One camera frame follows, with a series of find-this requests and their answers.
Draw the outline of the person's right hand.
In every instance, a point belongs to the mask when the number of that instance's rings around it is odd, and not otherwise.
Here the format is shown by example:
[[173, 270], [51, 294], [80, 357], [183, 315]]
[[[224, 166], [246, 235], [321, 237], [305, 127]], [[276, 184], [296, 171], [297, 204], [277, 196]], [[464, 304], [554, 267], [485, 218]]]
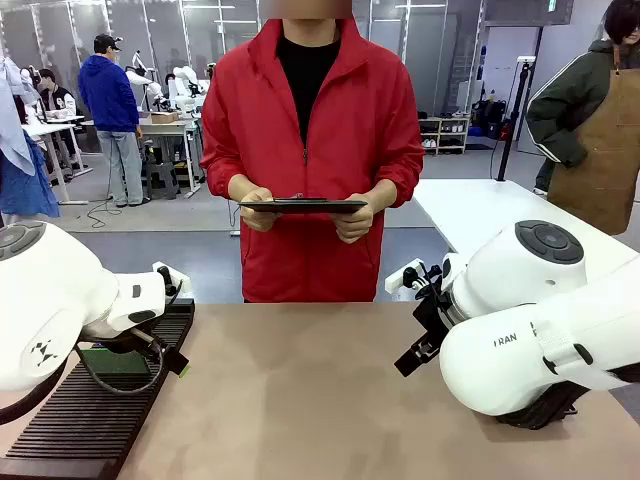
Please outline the person's right hand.
[[274, 226], [279, 215], [274, 212], [255, 210], [252, 207], [245, 206], [245, 203], [264, 203], [272, 200], [272, 194], [266, 188], [258, 187], [248, 192], [240, 201], [240, 214], [243, 222], [254, 231], [269, 231]]

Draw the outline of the black stand with white top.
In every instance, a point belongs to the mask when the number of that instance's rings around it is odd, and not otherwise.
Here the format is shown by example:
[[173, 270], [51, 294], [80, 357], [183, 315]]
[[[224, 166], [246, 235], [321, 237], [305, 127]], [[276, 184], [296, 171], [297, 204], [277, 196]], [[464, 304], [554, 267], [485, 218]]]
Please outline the black stand with white top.
[[519, 56], [517, 58], [517, 64], [521, 66], [521, 69], [520, 69], [518, 88], [516, 90], [513, 109], [509, 117], [508, 134], [505, 140], [505, 144], [504, 144], [504, 148], [502, 151], [502, 156], [499, 164], [498, 174], [496, 178], [498, 182], [505, 181], [508, 160], [509, 160], [512, 144], [514, 140], [514, 135], [515, 135], [516, 123], [521, 113], [521, 105], [523, 101], [525, 87], [527, 86], [528, 78], [530, 76], [531, 70], [535, 66], [535, 63], [536, 63], [535, 56]]

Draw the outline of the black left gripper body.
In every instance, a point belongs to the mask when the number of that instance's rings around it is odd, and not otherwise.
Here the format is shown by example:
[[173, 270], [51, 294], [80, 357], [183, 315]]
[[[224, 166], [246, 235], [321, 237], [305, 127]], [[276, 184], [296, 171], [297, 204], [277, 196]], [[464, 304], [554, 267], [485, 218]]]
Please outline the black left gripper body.
[[137, 328], [122, 332], [110, 339], [81, 334], [79, 341], [102, 345], [116, 354], [135, 351], [143, 356], [161, 357], [163, 353], [162, 345], [155, 336]]

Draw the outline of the green PCB board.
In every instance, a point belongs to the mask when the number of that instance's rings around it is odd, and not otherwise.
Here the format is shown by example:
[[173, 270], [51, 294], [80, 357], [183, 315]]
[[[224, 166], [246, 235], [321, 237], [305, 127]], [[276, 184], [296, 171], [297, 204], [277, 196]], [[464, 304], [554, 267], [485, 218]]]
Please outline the green PCB board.
[[146, 361], [136, 352], [114, 353], [108, 349], [81, 351], [89, 368], [98, 376], [104, 375], [149, 375]]

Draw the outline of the black clipboard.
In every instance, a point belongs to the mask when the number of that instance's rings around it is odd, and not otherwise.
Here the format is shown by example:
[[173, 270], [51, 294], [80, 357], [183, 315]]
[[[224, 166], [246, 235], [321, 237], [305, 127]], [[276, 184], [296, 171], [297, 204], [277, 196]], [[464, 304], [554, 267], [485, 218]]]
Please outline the black clipboard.
[[245, 206], [255, 210], [276, 214], [349, 214], [356, 212], [363, 205], [361, 201], [331, 201], [324, 198], [286, 198], [264, 203], [245, 203]]

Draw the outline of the black step stool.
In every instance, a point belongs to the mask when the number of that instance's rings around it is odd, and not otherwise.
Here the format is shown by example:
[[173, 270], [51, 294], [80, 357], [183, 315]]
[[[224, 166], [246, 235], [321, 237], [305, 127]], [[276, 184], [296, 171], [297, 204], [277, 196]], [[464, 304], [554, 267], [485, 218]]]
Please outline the black step stool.
[[173, 165], [166, 162], [157, 164], [155, 161], [144, 164], [144, 179], [146, 180], [146, 196], [151, 200], [174, 200], [180, 193], [179, 183]]

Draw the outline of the white workbench with box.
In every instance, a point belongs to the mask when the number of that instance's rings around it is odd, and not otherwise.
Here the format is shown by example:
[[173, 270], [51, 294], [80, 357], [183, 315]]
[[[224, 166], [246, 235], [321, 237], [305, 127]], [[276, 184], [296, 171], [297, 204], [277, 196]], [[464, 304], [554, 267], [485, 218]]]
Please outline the white workbench with box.
[[135, 118], [137, 125], [125, 130], [123, 126], [99, 125], [94, 121], [97, 138], [101, 151], [105, 159], [109, 162], [109, 193], [113, 196], [113, 201], [118, 208], [126, 206], [136, 207], [148, 203], [151, 199], [146, 196], [142, 186], [143, 156], [140, 148], [143, 143], [140, 137], [149, 134], [161, 137], [174, 135], [181, 137], [185, 141], [186, 167], [189, 175], [190, 190], [185, 194], [186, 198], [191, 197], [199, 190], [201, 185], [193, 175], [194, 163], [198, 157], [191, 154], [188, 147], [188, 126], [186, 121], [157, 125], [150, 122], [149, 117], [140, 120]]

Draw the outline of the black equipment case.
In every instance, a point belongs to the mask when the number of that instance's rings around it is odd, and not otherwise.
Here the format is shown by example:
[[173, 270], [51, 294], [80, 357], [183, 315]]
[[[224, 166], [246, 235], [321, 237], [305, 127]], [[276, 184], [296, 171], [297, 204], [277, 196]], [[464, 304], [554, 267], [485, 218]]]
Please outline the black equipment case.
[[480, 100], [472, 105], [471, 129], [479, 136], [498, 140], [504, 124], [505, 101]]

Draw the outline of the seated person in black jacket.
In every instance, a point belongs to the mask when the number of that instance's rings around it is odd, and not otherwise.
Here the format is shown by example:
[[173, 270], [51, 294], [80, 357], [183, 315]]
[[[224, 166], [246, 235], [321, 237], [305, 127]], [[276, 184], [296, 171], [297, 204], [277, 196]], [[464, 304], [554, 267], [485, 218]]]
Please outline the seated person in black jacket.
[[[49, 69], [40, 69], [39, 91], [47, 110], [47, 118], [64, 119], [77, 114], [76, 101], [73, 95], [56, 83], [54, 73]], [[60, 139], [64, 142], [68, 164], [72, 171], [80, 169], [80, 157], [78, 156], [71, 131], [69, 129], [59, 132]]]

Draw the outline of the black slotted PCB rack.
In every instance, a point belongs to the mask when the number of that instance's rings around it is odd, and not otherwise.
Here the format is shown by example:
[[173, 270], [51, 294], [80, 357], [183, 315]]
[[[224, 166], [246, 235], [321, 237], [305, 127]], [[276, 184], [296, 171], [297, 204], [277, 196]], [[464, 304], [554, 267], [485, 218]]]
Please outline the black slotted PCB rack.
[[103, 389], [76, 363], [53, 393], [8, 432], [0, 447], [0, 480], [116, 480], [170, 370], [148, 359], [105, 382]]

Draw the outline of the person in blue shirt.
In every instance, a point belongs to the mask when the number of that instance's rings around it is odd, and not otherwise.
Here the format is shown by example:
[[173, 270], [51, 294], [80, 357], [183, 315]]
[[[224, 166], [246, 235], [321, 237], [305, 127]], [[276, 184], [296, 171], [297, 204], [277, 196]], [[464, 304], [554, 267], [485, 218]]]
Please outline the person in blue shirt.
[[23, 129], [38, 98], [32, 81], [0, 56], [0, 214], [8, 223], [60, 216], [42, 151]]

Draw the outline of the wooden shoe shelf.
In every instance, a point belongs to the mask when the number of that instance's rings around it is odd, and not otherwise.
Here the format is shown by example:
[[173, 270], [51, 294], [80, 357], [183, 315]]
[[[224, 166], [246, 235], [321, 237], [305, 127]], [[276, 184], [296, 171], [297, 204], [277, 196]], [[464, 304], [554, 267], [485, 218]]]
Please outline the wooden shoe shelf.
[[466, 150], [469, 116], [420, 118], [421, 145], [427, 154], [462, 154]]

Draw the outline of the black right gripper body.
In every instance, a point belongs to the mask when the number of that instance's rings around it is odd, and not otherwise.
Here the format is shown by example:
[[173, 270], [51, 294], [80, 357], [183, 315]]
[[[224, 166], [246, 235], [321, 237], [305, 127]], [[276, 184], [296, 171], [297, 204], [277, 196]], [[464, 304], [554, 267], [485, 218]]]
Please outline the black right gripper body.
[[448, 310], [452, 306], [448, 293], [442, 293], [437, 286], [425, 286], [417, 294], [420, 300], [413, 311], [414, 318], [424, 328], [422, 342], [430, 346], [440, 346], [451, 325]]

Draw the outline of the white desk with metal legs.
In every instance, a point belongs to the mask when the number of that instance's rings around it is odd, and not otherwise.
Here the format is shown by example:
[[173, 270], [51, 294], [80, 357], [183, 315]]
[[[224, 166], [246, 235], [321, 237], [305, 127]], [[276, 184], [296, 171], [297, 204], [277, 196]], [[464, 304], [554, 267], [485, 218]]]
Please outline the white desk with metal legs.
[[60, 206], [85, 206], [89, 204], [88, 200], [73, 200], [68, 193], [66, 182], [64, 180], [64, 174], [60, 165], [60, 160], [57, 155], [57, 151], [55, 149], [55, 145], [53, 143], [53, 139], [56, 139], [60, 147], [64, 147], [65, 144], [60, 136], [61, 131], [68, 131], [72, 138], [72, 143], [74, 144], [74, 148], [76, 149], [77, 155], [77, 163], [79, 165], [79, 169], [77, 172], [73, 171], [73, 168], [70, 167], [72, 177], [78, 178], [89, 174], [93, 171], [93, 168], [86, 167], [84, 165], [83, 159], [81, 157], [81, 150], [77, 145], [75, 133], [73, 131], [74, 127], [70, 123], [46, 123], [46, 124], [24, 124], [22, 128], [26, 131], [26, 133], [36, 142], [36, 143], [44, 143], [46, 146], [46, 152], [51, 159], [51, 164], [53, 166], [53, 172], [55, 174], [55, 178], [58, 180], [58, 187], [61, 192], [61, 198], [57, 200], [57, 203]]

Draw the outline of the person's left forearm red sleeve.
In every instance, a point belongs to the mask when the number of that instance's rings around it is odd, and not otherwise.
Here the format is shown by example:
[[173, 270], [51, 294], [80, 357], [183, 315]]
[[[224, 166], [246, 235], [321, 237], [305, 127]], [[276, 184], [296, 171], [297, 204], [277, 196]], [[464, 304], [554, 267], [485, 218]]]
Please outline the person's left forearm red sleeve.
[[423, 169], [423, 159], [424, 149], [420, 143], [409, 143], [384, 152], [374, 175], [374, 186], [366, 194], [376, 213], [396, 208], [411, 199]]

